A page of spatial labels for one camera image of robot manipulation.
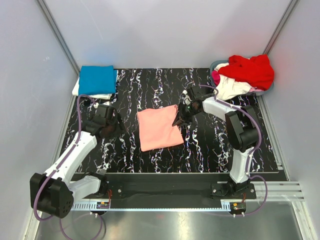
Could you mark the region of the magenta garment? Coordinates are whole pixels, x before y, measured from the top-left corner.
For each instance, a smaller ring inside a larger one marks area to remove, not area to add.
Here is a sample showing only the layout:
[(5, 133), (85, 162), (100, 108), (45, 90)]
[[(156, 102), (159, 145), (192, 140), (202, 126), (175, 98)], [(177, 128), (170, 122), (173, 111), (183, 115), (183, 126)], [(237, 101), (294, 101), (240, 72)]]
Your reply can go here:
[(213, 70), (211, 73), (213, 84), (217, 87), (221, 81), (221, 77), (216, 70)]

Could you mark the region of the white crumpled t shirt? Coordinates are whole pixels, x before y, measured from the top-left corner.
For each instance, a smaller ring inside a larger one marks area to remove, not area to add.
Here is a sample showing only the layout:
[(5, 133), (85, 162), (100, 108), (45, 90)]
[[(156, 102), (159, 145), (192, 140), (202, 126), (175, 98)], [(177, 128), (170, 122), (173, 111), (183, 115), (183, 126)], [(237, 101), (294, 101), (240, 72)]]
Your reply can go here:
[[(215, 68), (214, 71), (217, 71), (222, 68), (228, 66), (229, 63), (220, 63)], [(234, 78), (230, 78), (220, 74), (220, 83), (216, 86), (218, 91), (217, 98), (222, 101), (230, 100), (239, 95), (245, 95), (249, 93), (252, 89), (252, 86), (247, 82), (239, 82)]]

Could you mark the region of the aluminium rail frame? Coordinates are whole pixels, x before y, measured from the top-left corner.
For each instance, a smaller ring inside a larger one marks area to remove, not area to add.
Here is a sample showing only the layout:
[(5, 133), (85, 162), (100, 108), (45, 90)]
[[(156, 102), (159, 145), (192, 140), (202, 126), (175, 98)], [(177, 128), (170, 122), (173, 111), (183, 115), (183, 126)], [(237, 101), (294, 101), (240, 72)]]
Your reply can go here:
[(91, 212), (106, 212), (110, 211), (164, 211), (164, 212), (230, 212), (231, 214), (240, 214), (241, 212), (245, 212), (247, 210), (247, 203), (249, 202), (278, 202), (278, 201), (302, 201), (304, 199), (300, 187), (293, 183), (284, 182), (269, 182), (264, 184), (262, 182), (258, 183), (258, 187), (256, 190), (256, 199), (251, 200), (221, 200), (221, 206), (218, 208), (213, 208), (209, 210), (199, 210), (199, 209), (112, 209), (111, 208), (111, 200), (108, 199), (104, 201), (103, 199), (88, 199), (87, 196), (80, 201), (77, 201), (73, 204), (70, 211), (91, 211)]

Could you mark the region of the black marble pattern mat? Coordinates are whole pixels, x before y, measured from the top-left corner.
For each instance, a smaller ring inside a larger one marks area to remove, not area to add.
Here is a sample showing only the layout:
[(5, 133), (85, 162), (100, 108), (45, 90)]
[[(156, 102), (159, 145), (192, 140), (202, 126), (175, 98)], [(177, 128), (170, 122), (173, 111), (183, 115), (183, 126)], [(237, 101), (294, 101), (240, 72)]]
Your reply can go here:
[(78, 167), (79, 173), (226, 173), (233, 151), (225, 123), (199, 113), (181, 128), (182, 145), (141, 151), (137, 113), (179, 102), (184, 89), (209, 85), (207, 68), (126, 68), (117, 71), (116, 94), (111, 105), (120, 114), (126, 131), (102, 140)]

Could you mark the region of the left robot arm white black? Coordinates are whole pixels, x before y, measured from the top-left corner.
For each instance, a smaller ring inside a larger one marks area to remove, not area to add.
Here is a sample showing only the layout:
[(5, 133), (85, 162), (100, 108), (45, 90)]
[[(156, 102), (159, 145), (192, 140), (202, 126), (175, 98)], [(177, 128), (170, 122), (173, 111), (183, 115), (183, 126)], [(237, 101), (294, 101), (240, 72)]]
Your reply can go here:
[(56, 162), (43, 174), (35, 173), (30, 178), (30, 204), (36, 219), (42, 221), (39, 211), (63, 219), (75, 202), (89, 195), (103, 198), (109, 188), (105, 174), (87, 173), (77, 181), (72, 178), (100, 141), (113, 139), (124, 132), (125, 126), (117, 110), (99, 104), (95, 114), (80, 125), (73, 141)]

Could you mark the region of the red t shirt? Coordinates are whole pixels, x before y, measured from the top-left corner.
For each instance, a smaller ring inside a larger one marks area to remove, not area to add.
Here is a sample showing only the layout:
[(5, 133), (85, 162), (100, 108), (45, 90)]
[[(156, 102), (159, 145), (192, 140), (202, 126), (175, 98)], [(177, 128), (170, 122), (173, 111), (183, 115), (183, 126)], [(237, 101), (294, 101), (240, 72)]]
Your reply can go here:
[(275, 78), (274, 69), (266, 54), (250, 58), (232, 55), (228, 59), (228, 65), (221, 67), (217, 72), (236, 82), (248, 83), (262, 91), (267, 91)]

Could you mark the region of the grey blue laundry basket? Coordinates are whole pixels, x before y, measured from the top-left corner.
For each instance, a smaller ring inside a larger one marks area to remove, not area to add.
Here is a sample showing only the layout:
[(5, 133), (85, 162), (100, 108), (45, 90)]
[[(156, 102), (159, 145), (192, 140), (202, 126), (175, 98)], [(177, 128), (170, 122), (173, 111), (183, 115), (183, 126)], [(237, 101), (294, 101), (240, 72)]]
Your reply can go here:
[[(213, 83), (213, 79), (211, 77), (211, 73), (212, 71), (214, 70), (214, 68), (218, 65), (218, 64), (222, 64), (222, 63), (228, 63), (227, 60), (216, 60), (214, 62), (211, 63), (210, 67), (209, 67), (209, 70), (210, 70), (210, 79), (211, 79), (211, 82), (213, 84), (213, 86), (216, 88), (216, 86), (214, 85)], [(255, 88), (255, 87), (252, 87), (252, 89), (250, 90), (250, 92), (248, 92), (247, 94), (242, 94), (242, 95), (238, 95), (238, 96), (261, 96), (261, 95), (264, 95), (268, 92), (270, 92), (273, 88), (274, 88), (275, 84), (272, 83), (271, 86), (269, 87), (268, 90), (262, 90), (262, 89), (259, 89), (259, 88)]]

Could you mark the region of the black mounting base plate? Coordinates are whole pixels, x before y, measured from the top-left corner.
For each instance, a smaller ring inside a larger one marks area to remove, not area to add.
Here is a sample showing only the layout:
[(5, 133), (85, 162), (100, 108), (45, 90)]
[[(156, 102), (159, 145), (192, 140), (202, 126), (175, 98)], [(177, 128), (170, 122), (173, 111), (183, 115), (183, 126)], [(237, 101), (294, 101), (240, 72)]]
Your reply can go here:
[(111, 200), (111, 209), (194, 209), (221, 207), (221, 200), (255, 200), (260, 179), (231, 186), (228, 173), (108, 173), (107, 186), (87, 199)]

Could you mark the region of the folded blue t shirt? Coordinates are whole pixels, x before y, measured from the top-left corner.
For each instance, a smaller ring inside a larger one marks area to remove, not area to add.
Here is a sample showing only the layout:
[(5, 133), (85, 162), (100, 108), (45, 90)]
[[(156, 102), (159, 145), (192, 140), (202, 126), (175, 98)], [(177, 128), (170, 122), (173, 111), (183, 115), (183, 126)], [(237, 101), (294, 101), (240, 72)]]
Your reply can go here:
[(79, 74), (78, 95), (108, 95), (116, 93), (118, 72), (112, 65), (83, 65)]

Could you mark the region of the folded white t shirt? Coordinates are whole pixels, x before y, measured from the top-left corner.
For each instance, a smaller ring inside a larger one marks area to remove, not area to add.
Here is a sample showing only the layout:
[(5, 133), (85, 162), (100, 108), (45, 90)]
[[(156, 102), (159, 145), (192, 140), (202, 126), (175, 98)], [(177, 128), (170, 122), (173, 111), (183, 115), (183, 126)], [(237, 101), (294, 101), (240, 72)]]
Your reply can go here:
[[(76, 96), (76, 97), (79, 95), (79, 86), (80, 86), (79, 81), (80, 81), (80, 78), (78, 77), (77, 81), (72, 89), (72, 92), (71, 92), (72, 95)], [(112, 93), (109, 93), (109, 94), (94, 94), (94, 95), (89, 95), (89, 96), (93, 99), (101, 99), (101, 100), (108, 101), (111, 99), (112, 95), (113, 95)]]

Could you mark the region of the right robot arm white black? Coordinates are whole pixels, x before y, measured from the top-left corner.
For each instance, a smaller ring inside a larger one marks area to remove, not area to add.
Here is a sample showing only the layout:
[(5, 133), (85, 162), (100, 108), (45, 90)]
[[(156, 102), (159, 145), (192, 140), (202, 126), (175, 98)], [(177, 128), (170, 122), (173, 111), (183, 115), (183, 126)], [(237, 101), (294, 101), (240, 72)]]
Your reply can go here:
[(199, 113), (213, 115), (226, 124), (226, 134), (233, 149), (233, 160), (229, 179), (221, 187), (215, 187), (215, 197), (239, 198), (248, 189), (251, 175), (250, 164), (256, 149), (262, 142), (262, 133), (255, 110), (228, 103), (217, 97), (213, 86), (199, 85), (185, 89), (180, 97), (173, 126), (189, 125)]

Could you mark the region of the salmon pink t shirt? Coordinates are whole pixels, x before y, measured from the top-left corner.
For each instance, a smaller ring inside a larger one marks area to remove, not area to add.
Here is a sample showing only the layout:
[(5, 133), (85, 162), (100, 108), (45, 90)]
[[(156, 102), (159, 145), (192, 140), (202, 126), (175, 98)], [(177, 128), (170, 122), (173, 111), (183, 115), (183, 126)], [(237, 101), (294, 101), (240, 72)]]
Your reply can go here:
[(177, 105), (148, 108), (137, 113), (140, 149), (143, 152), (174, 147), (184, 143), (178, 126), (172, 126)]

